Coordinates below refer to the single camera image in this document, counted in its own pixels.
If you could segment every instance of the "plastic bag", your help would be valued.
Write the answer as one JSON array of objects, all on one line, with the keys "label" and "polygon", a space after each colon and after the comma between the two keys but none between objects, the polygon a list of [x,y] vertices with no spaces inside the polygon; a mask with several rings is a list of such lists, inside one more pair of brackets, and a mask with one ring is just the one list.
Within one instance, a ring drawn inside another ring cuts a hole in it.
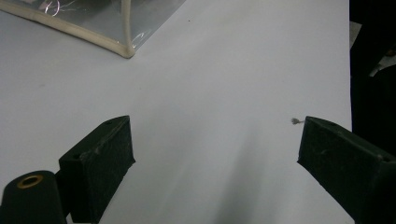
[{"label": "plastic bag", "polygon": [[0,0],[5,12],[38,21],[131,58],[185,0]]}]

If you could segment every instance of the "white table surface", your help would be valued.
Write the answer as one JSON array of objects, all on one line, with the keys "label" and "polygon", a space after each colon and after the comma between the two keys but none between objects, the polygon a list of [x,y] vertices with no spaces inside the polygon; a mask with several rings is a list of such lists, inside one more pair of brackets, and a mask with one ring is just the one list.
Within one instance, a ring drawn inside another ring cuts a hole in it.
[{"label": "white table surface", "polygon": [[352,224],[290,122],[350,128],[348,25],[347,0],[187,0],[125,60],[0,12],[0,188],[130,115],[102,224]]}]

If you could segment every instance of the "screw hole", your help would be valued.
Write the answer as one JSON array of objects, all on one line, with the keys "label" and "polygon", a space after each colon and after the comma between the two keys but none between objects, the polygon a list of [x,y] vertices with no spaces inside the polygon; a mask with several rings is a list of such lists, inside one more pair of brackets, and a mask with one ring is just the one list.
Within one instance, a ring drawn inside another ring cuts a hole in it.
[{"label": "screw hole", "polygon": [[390,158],[384,157],[383,161],[384,161],[384,162],[390,162]]},{"label": "screw hole", "polygon": [[42,175],[29,175],[27,177],[25,177],[23,180],[21,180],[17,187],[19,189],[29,189],[35,185],[37,185],[38,183],[40,183],[43,180],[43,176]]}]

